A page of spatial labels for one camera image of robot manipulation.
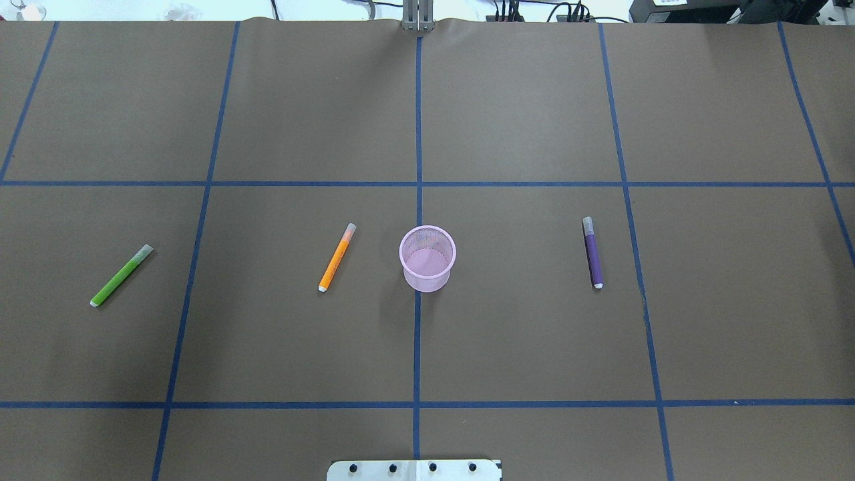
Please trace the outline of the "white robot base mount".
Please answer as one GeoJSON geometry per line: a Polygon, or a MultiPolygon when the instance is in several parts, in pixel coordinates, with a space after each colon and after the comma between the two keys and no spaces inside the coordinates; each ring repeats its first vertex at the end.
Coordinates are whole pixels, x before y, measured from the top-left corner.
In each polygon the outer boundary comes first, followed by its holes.
{"type": "Polygon", "coordinates": [[[499,460],[342,460],[327,469],[327,480],[502,480],[499,460]]]}

